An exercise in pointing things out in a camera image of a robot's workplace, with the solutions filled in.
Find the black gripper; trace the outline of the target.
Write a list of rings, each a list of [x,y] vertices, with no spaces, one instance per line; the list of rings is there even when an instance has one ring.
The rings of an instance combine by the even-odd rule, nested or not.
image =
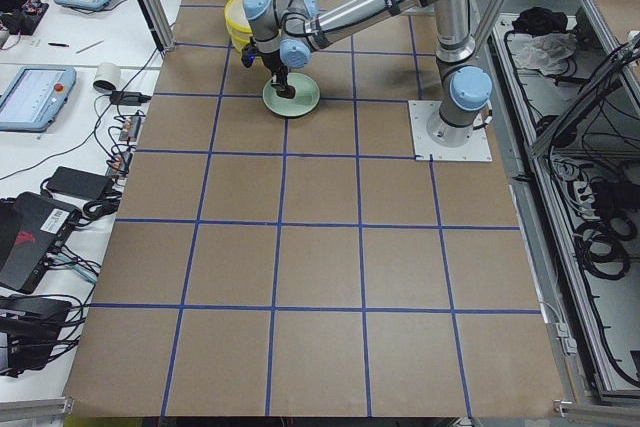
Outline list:
[[[271,73],[272,88],[275,90],[276,94],[290,86],[288,83],[289,69],[281,60],[279,52],[265,53],[264,66]]]

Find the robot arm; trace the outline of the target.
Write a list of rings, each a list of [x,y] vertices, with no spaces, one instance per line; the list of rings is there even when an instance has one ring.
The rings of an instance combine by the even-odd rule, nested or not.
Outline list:
[[[455,0],[348,0],[321,12],[317,0],[242,0],[251,29],[241,61],[247,68],[256,59],[270,72],[262,98],[273,113],[301,117],[319,103],[320,88],[299,69],[311,55],[342,39],[413,7]]]

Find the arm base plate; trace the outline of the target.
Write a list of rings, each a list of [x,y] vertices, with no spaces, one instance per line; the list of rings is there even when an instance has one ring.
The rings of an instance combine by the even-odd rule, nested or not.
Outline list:
[[[441,101],[410,100],[409,120],[417,161],[490,163],[484,119],[477,113],[467,127],[452,127],[440,117]]]
[[[426,15],[426,16],[434,16],[435,15],[435,6],[413,6],[406,11],[403,12],[406,16],[417,16],[417,15]]]

